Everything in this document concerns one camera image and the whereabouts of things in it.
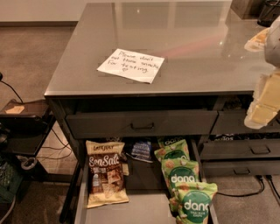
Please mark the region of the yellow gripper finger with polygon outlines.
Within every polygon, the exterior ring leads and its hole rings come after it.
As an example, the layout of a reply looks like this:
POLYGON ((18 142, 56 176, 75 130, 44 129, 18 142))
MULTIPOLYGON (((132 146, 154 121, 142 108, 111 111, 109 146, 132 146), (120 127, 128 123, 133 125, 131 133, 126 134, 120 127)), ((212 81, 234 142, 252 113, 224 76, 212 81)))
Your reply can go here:
POLYGON ((252 102, 244 119, 244 125, 253 130, 259 130, 267 126, 276 115, 275 110, 252 102))

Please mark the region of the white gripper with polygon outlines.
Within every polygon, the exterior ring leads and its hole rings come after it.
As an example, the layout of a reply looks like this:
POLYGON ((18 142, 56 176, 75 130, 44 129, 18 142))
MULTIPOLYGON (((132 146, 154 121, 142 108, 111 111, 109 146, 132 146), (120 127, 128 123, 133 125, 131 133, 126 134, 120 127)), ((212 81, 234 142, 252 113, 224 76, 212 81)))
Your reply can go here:
MULTIPOLYGON (((266 28, 258 32, 253 38, 247 41, 244 49, 250 52, 263 51, 269 30, 269 28, 266 28)), ((256 84, 253 97, 258 103, 279 110, 280 73, 274 72, 270 75, 262 75, 256 84)))

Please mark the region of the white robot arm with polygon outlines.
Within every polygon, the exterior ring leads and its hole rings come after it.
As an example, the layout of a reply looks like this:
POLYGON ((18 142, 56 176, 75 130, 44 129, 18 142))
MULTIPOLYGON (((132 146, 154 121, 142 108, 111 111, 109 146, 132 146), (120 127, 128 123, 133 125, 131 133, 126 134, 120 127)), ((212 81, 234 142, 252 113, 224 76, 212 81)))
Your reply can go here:
POLYGON ((244 119, 246 127, 259 130, 280 111, 280 17, 248 40, 244 48, 251 52, 264 51, 265 61, 275 68, 272 74, 262 75, 256 84, 244 119))

